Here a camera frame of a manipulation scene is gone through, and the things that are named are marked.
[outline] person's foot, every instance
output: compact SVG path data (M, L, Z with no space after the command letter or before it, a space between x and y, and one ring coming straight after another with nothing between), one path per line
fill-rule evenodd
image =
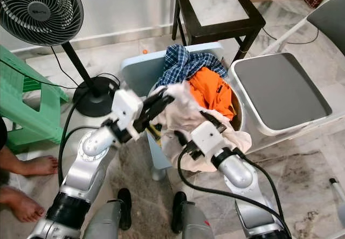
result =
M0 202L8 205L21 222L36 222L44 214L43 207L15 188L0 188L0 198Z
M58 172L58 160L53 156L37 157L22 161L22 175L48 175Z

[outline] baseboard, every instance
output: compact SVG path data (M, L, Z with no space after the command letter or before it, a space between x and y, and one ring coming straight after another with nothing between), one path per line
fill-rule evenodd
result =
M71 44L75 50L87 49L91 47L98 47L108 44L122 43L125 41L133 41L171 34L172 27L173 24L168 24L159 27L147 27L130 31L107 33L99 36L77 38L71 40ZM61 46L56 46L54 49L57 53L63 52ZM32 46L23 49L12 50L11 52L23 60L52 54L52 50L50 49L50 47L45 46Z

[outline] person's leg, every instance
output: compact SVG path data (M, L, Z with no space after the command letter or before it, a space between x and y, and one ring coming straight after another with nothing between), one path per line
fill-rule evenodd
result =
M19 160L11 150L3 146L0 150L0 168L21 175L47 175L57 173L58 160L53 156Z
M10 186L0 187L0 203L8 205L21 222L36 222L44 214L43 207Z

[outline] power cord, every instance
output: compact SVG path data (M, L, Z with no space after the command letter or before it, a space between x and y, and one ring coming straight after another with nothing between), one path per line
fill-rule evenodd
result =
M98 74L97 76L100 76L100 75L109 75L109 76L112 76L114 79L116 79L116 80L117 80L117 82L118 82L118 86L120 87L121 82L120 82L120 80L118 79L118 77L117 77L117 76L115 76L115 75L113 75L113 74L111 74L111 73L106 73L106 72L104 72L104 73L100 73L100 74Z
M286 231L286 233L288 233L288 237L289 238L292 238L291 237L291 233L290 233L290 230L287 226L287 224L285 223L285 220L277 213L275 212L274 210L272 210L271 208L261 204L260 202L258 201L255 201L255 200L252 200L252 199L249 199L247 197L244 197L244 196L241 196L241 195L238 195L238 194L234 194L234 193L231 193L231 192L225 192L225 191L220 191L220 190L217 190L217 189L210 189L210 188L204 188L204 187L199 187L199 186L196 186L196 185L193 185L191 184L190 182L187 181L187 179L184 177L183 173L182 173L182 170L181 170L181 160L182 160L182 157L187 153L186 150L183 150L181 152L181 154L178 156L178 160L177 160L177 170L178 170L178 174L181 178L181 180L189 187L193 188L193 189L196 189L197 191L201 191L201 192L207 192L207 193L213 193L213 194L218 194L218 195L223 195L223 196L228 196L228 197L231 197L231 198L234 198L234 199L238 199L238 200L243 200L245 202L248 202L250 204L253 204L267 212L269 212L270 214L272 214L273 216L275 216L279 222L282 224L282 226L284 227L284 230Z
M72 105L70 112L67 115L67 119L65 122L65 126L63 129L63 134L61 136L61 143L60 143L60 148L59 148L59 157L58 157L58 179L59 179L59 186L61 186L61 184L64 181L64 176L63 176L63 165L62 165L62 160L63 160L63 153L64 153L64 148L65 148L65 137L66 137L66 133L67 133L67 129L68 129L68 125L70 123L72 114L75 110L75 108L77 107L78 103L81 101L81 99L84 98L84 96L89 93L89 89L86 90L77 100L76 102Z
M71 78L71 76L68 75L68 74L63 70L63 68L61 67L60 61L59 61L59 59L58 59L58 56L57 56L56 53L55 53L55 50L54 50L53 46L50 46L50 47L51 47L51 49L52 49L52 51L53 51L53 53L54 53L54 56L55 56L55 58L56 58L56 61L58 62L58 65L59 65L59 68L61 69L61 71L62 71L70 80L72 80L73 83L75 83L75 85L76 85L77 87L79 87L79 85L76 83L76 81L75 81L73 78Z
M53 87L63 87L63 88L66 88L66 89L77 89L77 87L65 87L65 86L61 86L61 85L57 85L57 84L53 84L53 83L47 83L47 82L44 82L44 81L40 81L38 79L35 79L31 76L28 76L26 75L25 73L21 72L20 70L12 67L11 65L9 65L7 62L3 61L2 59L0 59L0 62L2 62L3 64L7 65L8 67L10 67L11 69L13 69L14 71L18 72L19 74L29 78L29 79L32 79L32 80L35 80L36 82L38 83L42 83L42 84L46 84L46 85L50 85L50 86L53 86Z
M245 160L248 164L254 166L255 168L259 169L267 178L268 182L270 183L271 187L272 187L272 191L273 191L273 194L274 194L274 197L275 197L275 201L277 203L277 207L278 207L278 212L279 212L279 215L281 216L281 218L283 220L284 219L284 214L283 214L283 211L282 211L282 207L281 207L281 203L280 203L280 199L279 199L279 195L278 195L278 191L277 191L277 188L275 187L275 184L271 178L271 176L266 172L265 169L263 169L261 166L259 166L258 164L252 162L251 160L249 160L244 154L242 154L240 156L240 158L242 158L243 160Z
M53 46L50 46L50 47L51 47L51 49L52 49L52 51L53 51L53 53L54 53L54 56L55 56L55 58L56 58L56 61L58 62L58 65L59 65L59 68L61 69L61 71L62 71L70 80L72 80L73 83L75 83L75 85L76 85L77 87L81 87L73 78L71 78L71 76L69 76L69 75L63 70L63 68L61 67L59 58L58 58L58 56L56 55L56 52L55 52ZM117 81L118 86L120 87L121 82L120 82L120 80L118 79L117 76L115 76L115 75L113 75L113 74L111 74L111 73L100 73L100 74L98 74L97 76L100 76L100 75L109 75L109 76L112 76L112 77Z
M276 37L273 37L272 35L270 35L264 28L263 28L263 30L270 38L272 38L273 40L278 40ZM311 40L311 41L307 41L305 43L294 43L294 42L286 42L286 43L287 44L310 44L310 43L314 42L318 38L318 36L319 36L319 29L318 29L318 31L316 33L315 38L313 40Z
M60 148L62 147L62 153L61 153L61 157L60 157L60 150L59 150L59 159L61 158L61 161L62 161L62 157L64 154L64 149L65 149L66 143L73 133L75 133L77 130L81 130L81 129L95 129L96 130L98 128L99 127L97 127L97 126L80 126L80 127L77 127L77 128L74 128L73 130L71 130L67 134L66 138L63 141L61 140ZM58 173L59 173L59 175L58 175L59 176L59 185L61 186L63 180L60 183L60 175L62 176L62 178L64 177L63 169L62 169L62 162L61 162L61 165L58 164Z
M59 64L59 67L60 67L61 71L62 71L63 73L65 73L65 75L67 75L67 76L77 85L77 87L65 87L65 86L62 86L62 85L57 85L57 84L53 84L53 83L48 83L48 82L40 81L40 80L35 79L35 78L33 78L33 77L29 76L29 75L26 75L25 73L23 73L22 71L20 71L20 70L18 70L18 69L12 67L11 65L9 65L7 62L3 61L2 59L0 59L0 62L2 62L3 64L7 65L8 67L10 67L11 69L13 69L14 71L18 72L19 74L21 74L21 75L23 75L23 76L25 76L25 77L27 77L27 78L29 78L29 79L35 80L36 82L41 83L41 84L46 84L46 85L53 86L53 87L62 87L62 88L66 88L66 89L77 89L78 87L80 87L80 86L79 86L79 85L78 85L78 84L77 84L77 83L76 83L76 82L75 82L75 81L74 81L74 80L73 80L73 79L62 69L61 64L60 64L60 61L59 61L59 59L58 59L58 57L57 57L57 55L56 55L56 53L55 53L53 47L51 47L51 48L52 48L52 50L53 50L53 52L54 52L54 55L55 55L55 57L56 57L56 60L57 60L57 62L58 62L58 64ZM120 80L119 80L115 75L113 75L113 74L111 74L111 73L101 73L101 74L98 74L97 76L105 75L105 74L106 74L106 75L110 75L110 76L112 76L113 78L115 78L115 79L117 80L117 82L118 82L119 87L120 87L120 84L121 84Z

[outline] orange shirt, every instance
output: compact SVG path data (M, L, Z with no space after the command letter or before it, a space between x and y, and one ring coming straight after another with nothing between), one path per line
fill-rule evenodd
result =
M231 88L216 72L202 67L189 84L191 94L201 107L216 110L230 120L236 115L231 103Z

